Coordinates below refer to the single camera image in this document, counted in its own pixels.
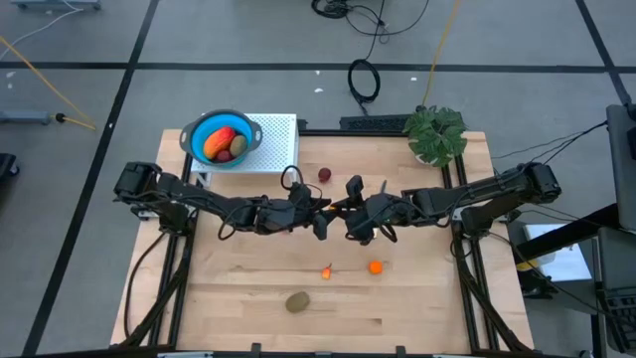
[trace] yellow cable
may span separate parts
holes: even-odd
[[[426,100],[428,99],[428,94],[430,93],[430,86],[433,83],[433,77],[435,76],[435,66],[437,66],[437,61],[439,60],[439,55],[441,54],[441,48],[444,47],[444,42],[446,42],[446,37],[450,32],[450,27],[455,20],[455,16],[457,16],[457,9],[459,8],[459,3],[461,0],[455,0],[453,4],[453,10],[450,13],[450,18],[448,18],[448,22],[446,23],[446,28],[444,29],[444,33],[441,35],[441,40],[439,41],[439,45],[437,45],[437,50],[435,51],[435,56],[433,57],[433,63],[430,66],[430,71],[428,72],[428,82],[426,83],[426,93],[424,94],[424,99],[421,101],[421,105],[426,105]]]
[[[64,121],[69,121],[69,122],[74,123],[74,124],[79,124],[81,126],[85,126],[88,129],[97,130],[94,126],[92,126],[90,124],[86,124],[86,123],[84,123],[84,122],[82,122],[80,120],[77,120],[77,119],[68,118],[67,116],[62,117],[62,119]]]
[[[40,73],[40,71],[38,71],[38,69],[36,69],[33,65],[31,65],[29,60],[27,60],[24,56],[22,56],[22,54],[20,54],[18,52],[18,50],[14,49],[13,46],[11,46],[11,44],[9,44],[7,42],[7,40],[4,39],[4,37],[0,36],[0,42],[3,43],[9,50],[11,50],[11,52],[15,56],[17,56],[18,59],[22,60],[22,62],[25,63],[29,67],[29,69],[31,69],[31,71],[33,71],[33,73],[36,74],[40,78],[40,80],[42,80],[42,82],[45,85],[47,85],[49,87],[49,89],[51,89],[61,100],[63,100],[66,104],[70,105],[79,115],[81,115],[84,119],[86,119],[86,121],[88,121],[93,127],[95,127],[95,121],[94,120],[90,119],[89,116],[84,114],[68,98],[66,98],[63,94],[61,94],[60,91],[55,88],[55,86],[51,85],[51,83],[49,81],[47,81],[47,79],[44,77],[44,75],[42,75]]]

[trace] gray floor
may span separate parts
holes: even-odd
[[[148,3],[103,0],[101,12],[72,15],[18,49],[33,61],[126,62]],[[377,9],[380,1],[364,3]],[[616,65],[636,66],[636,3],[586,3]],[[388,0],[390,29],[409,23],[421,6],[421,0]],[[371,61],[429,64],[451,7],[451,0],[430,0],[421,23],[386,45],[376,44]],[[2,2],[0,34],[15,39],[60,13],[21,12]],[[365,18],[354,20],[373,30]],[[162,0],[141,61],[349,63],[370,45],[370,38],[344,20],[316,16],[308,0]],[[440,62],[602,65],[573,0],[464,1]],[[103,126],[123,71],[43,73]],[[0,107],[72,112],[30,72],[0,75]],[[361,86],[369,82],[356,76]],[[370,114],[404,113],[419,104],[425,73],[381,76],[382,91],[368,106]],[[622,79],[636,95],[636,75]],[[607,105],[618,102],[605,74],[438,73],[432,88],[428,103],[461,110],[471,129],[486,132],[493,155],[588,128],[604,120]],[[125,162],[154,160],[164,128],[179,128],[220,107],[293,112],[311,128],[338,128],[341,116],[360,115],[345,72],[135,72],[40,353],[108,344],[138,225],[125,207],[111,202],[113,184]],[[0,356],[17,355],[24,346],[100,136],[69,124],[0,126],[0,152],[16,153],[23,170],[3,193],[0,207]],[[505,169],[531,157],[495,163]],[[603,174],[590,173],[590,163]],[[553,169],[564,188],[555,208],[584,215],[615,201],[604,130],[574,144],[555,159]],[[526,220],[550,221],[530,215]],[[535,301],[528,311],[538,348],[572,355],[591,347],[588,316]]]

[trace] white paper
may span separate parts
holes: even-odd
[[[532,240],[542,234],[558,229],[563,225],[564,224],[533,224],[526,225],[524,230],[528,238]],[[549,255],[554,255],[554,259],[547,264],[541,264],[541,271],[545,275],[550,276],[554,282],[592,279],[578,244],[563,248]],[[539,262],[547,256],[548,255],[538,258]]]

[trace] white crate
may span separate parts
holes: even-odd
[[[262,128],[260,146],[238,165],[229,168],[213,167],[197,159],[191,172],[209,186],[211,175],[219,173],[280,174],[288,165],[298,164],[298,127],[296,114],[246,114]]]

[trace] plant pot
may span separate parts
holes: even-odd
[[[429,164],[430,164],[430,163],[426,163],[425,161],[423,161],[423,160],[420,158],[420,156],[421,156],[421,154],[415,154],[415,160],[417,160],[418,162],[420,162],[420,163],[422,163],[422,164],[424,164],[424,165],[429,165]]]

